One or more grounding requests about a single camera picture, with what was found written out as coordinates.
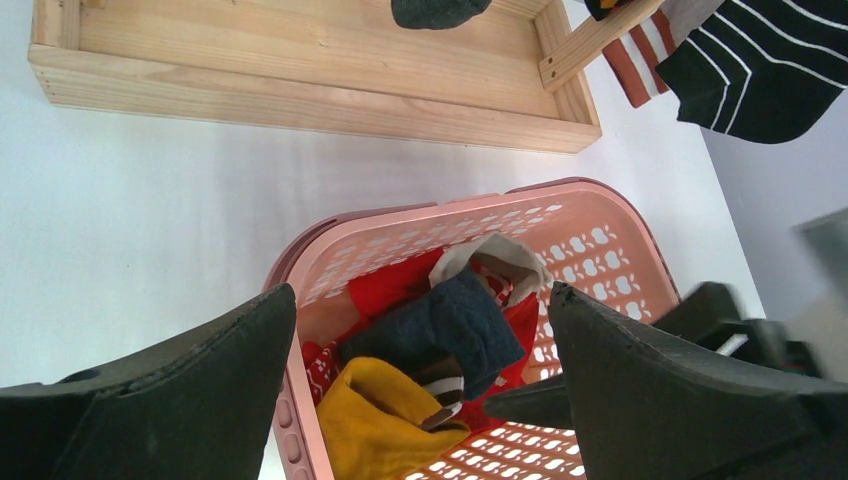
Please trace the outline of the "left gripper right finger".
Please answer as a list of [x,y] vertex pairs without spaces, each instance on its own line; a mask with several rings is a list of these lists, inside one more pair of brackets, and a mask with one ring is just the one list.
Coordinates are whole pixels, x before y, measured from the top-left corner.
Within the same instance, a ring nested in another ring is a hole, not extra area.
[[847,387],[746,363],[556,283],[549,307],[590,479],[843,479]]

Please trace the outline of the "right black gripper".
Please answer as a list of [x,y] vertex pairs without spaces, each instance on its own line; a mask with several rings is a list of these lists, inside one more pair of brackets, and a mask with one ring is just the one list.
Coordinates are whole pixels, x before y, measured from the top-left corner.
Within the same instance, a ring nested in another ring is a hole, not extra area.
[[847,427],[846,385],[792,363],[783,330],[743,319],[724,284],[699,285],[651,324],[559,284],[549,323],[561,373],[489,398],[487,414],[576,431]]

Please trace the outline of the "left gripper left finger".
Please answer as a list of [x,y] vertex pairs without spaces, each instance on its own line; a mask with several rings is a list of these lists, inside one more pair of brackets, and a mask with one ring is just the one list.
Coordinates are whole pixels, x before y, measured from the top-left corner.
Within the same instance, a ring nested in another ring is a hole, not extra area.
[[296,324],[278,285],[54,384],[1,391],[5,479],[255,479]]

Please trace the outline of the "pink plastic basket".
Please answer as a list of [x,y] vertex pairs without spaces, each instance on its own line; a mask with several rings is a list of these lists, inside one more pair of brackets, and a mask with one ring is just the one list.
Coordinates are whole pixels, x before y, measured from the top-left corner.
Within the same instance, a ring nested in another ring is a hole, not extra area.
[[347,284],[386,265],[491,232],[526,244],[555,279],[633,319],[653,322],[678,303],[643,218],[618,192],[591,179],[331,216],[299,235],[266,281],[271,287],[291,285],[297,301],[297,331],[272,423],[284,478],[332,475],[300,346],[332,340],[354,323]]

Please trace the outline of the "yellow brown striped sock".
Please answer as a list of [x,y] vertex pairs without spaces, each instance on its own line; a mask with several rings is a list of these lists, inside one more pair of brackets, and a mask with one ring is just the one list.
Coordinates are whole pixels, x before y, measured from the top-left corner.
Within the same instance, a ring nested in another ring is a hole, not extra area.
[[436,460],[470,435],[460,421],[435,427],[440,402],[394,366],[358,357],[316,407],[336,479],[397,479]]

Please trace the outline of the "beige pink sock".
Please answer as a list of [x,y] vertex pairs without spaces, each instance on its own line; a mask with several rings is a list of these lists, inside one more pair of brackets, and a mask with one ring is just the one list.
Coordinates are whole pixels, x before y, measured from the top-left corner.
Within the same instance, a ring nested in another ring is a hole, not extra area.
[[428,275],[430,286],[466,268],[502,309],[517,306],[552,283],[552,274],[528,246],[500,233],[445,249]]

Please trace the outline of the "dark blue sock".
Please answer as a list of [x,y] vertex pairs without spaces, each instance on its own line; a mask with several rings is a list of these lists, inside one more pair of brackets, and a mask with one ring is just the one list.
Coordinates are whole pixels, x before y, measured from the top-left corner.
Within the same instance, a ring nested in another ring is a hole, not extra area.
[[482,397],[503,370],[526,354],[504,313],[469,269],[380,317],[341,342],[338,352],[344,364],[372,357],[407,375],[452,356],[468,400]]

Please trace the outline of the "plain red sock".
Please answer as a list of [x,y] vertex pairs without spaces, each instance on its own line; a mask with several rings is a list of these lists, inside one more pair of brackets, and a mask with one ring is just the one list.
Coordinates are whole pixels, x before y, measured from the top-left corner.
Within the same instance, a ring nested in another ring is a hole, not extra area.
[[[354,334],[372,326],[385,314],[428,293],[430,290],[428,275],[443,251],[442,248],[430,250],[351,280],[346,292],[359,319],[332,341],[336,341],[339,346]],[[502,311],[524,349],[525,355],[520,361],[499,374],[495,383],[486,391],[486,396],[505,392],[524,384],[522,373],[534,345],[539,321],[538,294],[528,297],[517,306],[502,309]],[[325,346],[330,342],[315,343]]]

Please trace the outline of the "wooden hanger stand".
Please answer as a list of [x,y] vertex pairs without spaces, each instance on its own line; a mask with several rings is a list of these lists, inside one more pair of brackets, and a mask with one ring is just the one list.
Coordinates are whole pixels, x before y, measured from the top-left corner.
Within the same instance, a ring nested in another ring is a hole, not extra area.
[[33,3],[28,60],[54,105],[576,154],[602,134],[585,67],[653,14],[569,24],[496,1],[406,30],[385,1]]

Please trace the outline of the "red snowflake sock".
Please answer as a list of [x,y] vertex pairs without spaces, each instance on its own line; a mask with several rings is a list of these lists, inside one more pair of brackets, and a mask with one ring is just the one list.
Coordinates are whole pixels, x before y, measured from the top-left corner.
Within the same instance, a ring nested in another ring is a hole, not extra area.
[[315,406],[319,405],[343,368],[338,343],[325,346],[307,341],[301,345],[307,382]]

